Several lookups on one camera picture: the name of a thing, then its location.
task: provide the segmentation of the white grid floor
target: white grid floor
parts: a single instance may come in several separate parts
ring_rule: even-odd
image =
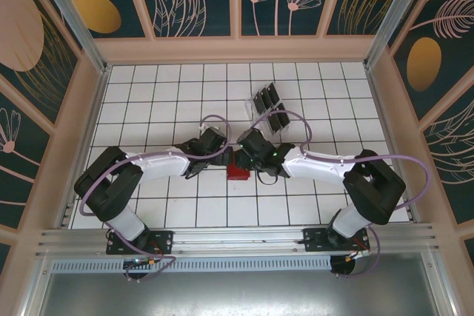
[[[198,123],[209,114],[227,117],[235,143],[250,125],[244,100],[270,81],[285,107],[309,121],[312,151],[388,153],[362,63],[115,66],[87,165],[108,146],[153,152],[198,137]],[[213,126],[225,130],[220,122]],[[278,140],[305,141],[303,123],[292,121]],[[150,228],[174,228],[329,223],[349,202],[344,189],[323,181],[280,178],[265,186],[253,173],[248,181],[227,181],[225,169],[211,168],[190,180],[171,177],[141,184],[129,205]],[[80,215],[77,205],[70,228],[103,227],[97,218]],[[391,218],[408,220],[405,209]]]

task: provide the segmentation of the gold circle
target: gold circle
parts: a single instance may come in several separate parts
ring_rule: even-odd
[[[120,13],[110,0],[73,0],[73,3],[88,29],[113,33],[120,28]]]
[[[408,55],[407,77],[410,86],[422,92],[435,81],[441,66],[441,48],[429,37],[420,38]]]
[[[43,53],[44,30],[34,0],[0,0],[0,63],[24,72]]]

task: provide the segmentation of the clear plastic holder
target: clear plastic holder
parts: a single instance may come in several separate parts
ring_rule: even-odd
[[[245,104],[245,110],[247,111],[247,116],[250,120],[250,122],[255,123],[260,117],[262,117],[263,115],[273,111],[273,110],[276,110],[276,107],[280,104],[283,104],[281,99],[278,98],[278,101],[276,103],[272,103],[272,105],[270,107],[268,107],[267,109],[265,109],[263,112],[261,113],[258,113],[258,110],[257,110],[257,107],[255,105],[255,102],[254,102],[254,98],[264,89],[264,88],[267,88],[270,84],[272,84],[273,82],[270,82],[270,83],[265,83],[264,85],[262,85],[261,87],[259,87],[258,90],[256,90],[253,95],[252,95],[252,98],[248,98],[244,104]],[[287,126],[284,126],[284,127],[281,127],[278,129],[278,130],[273,130],[272,129],[272,125],[270,123],[270,119],[271,118],[276,118],[278,120],[278,117],[276,115],[272,115],[272,116],[268,116],[266,117],[263,121],[261,121],[259,124],[257,124],[257,128],[262,132],[263,136],[269,140],[269,141],[274,141],[276,138],[279,138],[280,137],[280,134],[286,132],[288,130],[288,127],[290,125],[290,122],[287,124]]]

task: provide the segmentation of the black mounting plate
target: black mounting plate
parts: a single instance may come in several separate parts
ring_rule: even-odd
[[[164,255],[171,254],[173,248],[173,231],[152,231],[149,236],[148,244],[143,248],[145,252],[156,254],[154,244]],[[114,233],[109,233],[107,239],[107,255],[137,255],[138,253],[125,246],[121,239]]]
[[[324,238],[325,232],[325,227],[303,229],[303,241],[301,243],[304,243],[306,252],[347,252],[349,254],[351,251],[357,250],[358,244],[352,238],[346,239],[340,248],[334,247]],[[370,249],[366,229],[357,231],[354,238],[357,238],[367,249]]]

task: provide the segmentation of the red object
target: red object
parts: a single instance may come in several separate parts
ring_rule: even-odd
[[[227,166],[228,181],[246,181],[250,178],[250,171],[237,168],[234,164],[234,152],[232,153],[232,163]]]

